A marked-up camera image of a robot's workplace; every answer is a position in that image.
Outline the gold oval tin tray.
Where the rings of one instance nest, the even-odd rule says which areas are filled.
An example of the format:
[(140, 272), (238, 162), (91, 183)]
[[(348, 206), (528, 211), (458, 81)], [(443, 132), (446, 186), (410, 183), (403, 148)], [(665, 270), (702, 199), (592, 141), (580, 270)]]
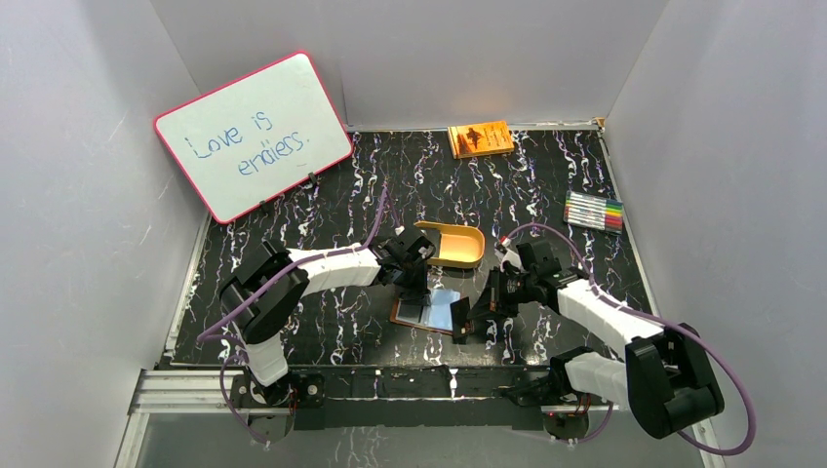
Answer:
[(427, 260), (429, 266), (474, 269), (481, 264), (486, 242), (477, 227), (426, 220), (419, 220), (414, 225), (438, 234), (438, 240), (433, 241), (436, 251)]

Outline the brown leather card holder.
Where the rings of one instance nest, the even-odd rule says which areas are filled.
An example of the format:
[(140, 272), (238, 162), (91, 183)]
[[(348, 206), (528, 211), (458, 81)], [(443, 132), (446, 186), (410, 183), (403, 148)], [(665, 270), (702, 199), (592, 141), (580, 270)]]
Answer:
[(453, 335), (462, 330), (454, 324), (454, 311), (459, 312), (467, 304), (467, 297), (461, 297), (458, 291), (436, 289), (430, 292), (425, 305), (397, 300), (389, 320), (396, 325)]

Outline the dark credit card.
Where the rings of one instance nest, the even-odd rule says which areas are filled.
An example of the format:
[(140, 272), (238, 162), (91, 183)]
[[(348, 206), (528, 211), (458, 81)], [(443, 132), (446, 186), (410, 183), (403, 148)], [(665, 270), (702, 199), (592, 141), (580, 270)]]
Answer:
[(454, 344), (465, 344), (468, 336), (474, 331), (469, 318), (471, 305), (468, 297), (463, 297), (450, 306), (452, 320), (452, 340)]

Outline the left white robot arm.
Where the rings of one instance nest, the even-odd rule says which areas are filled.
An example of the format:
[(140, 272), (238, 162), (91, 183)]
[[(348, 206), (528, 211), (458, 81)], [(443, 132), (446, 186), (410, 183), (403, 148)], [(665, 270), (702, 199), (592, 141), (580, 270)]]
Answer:
[(256, 396), (269, 406), (290, 397), (281, 332), (301, 299), (337, 288), (392, 285), (402, 300), (425, 305), (428, 261), (436, 251), (417, 227), (337, 249), (304, 251), (263, 243), (219, 293), (223, 311), (238, 312), (230, 322), (240, 334)]

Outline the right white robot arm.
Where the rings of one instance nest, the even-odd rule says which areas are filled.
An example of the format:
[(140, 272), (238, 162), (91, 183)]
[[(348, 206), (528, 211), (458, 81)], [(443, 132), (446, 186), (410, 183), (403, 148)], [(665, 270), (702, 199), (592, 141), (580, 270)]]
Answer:
[(721, 413), (725, 400), (709, 358), (689, 339), (692, 328), (668, 328), (622, 312), (595, 292), (589, 276), (565, 268), (544, 241), (511, 246), (498, 241), (499, 260), (477, 302), (455, 310), (457, 337), (486, 321), (513, 318), (522, 304), (537, 303), (588, 329), (616, 353), (588, 346), (554, 356), (538, 387), (563, 404), (596, 395), (631, 410), (641, 428), (663, 439)]

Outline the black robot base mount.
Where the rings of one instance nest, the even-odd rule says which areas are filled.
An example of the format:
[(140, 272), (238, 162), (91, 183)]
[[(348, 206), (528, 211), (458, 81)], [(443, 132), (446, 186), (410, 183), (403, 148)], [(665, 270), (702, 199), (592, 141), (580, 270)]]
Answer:
[(546, 366), (296, 367), (270, 385), (243, 370), (222, 390), (249, 429), (272, 441), (292, 430), (491, 426), (575, 444), (605, 426), (609, 408), (564, 389)]

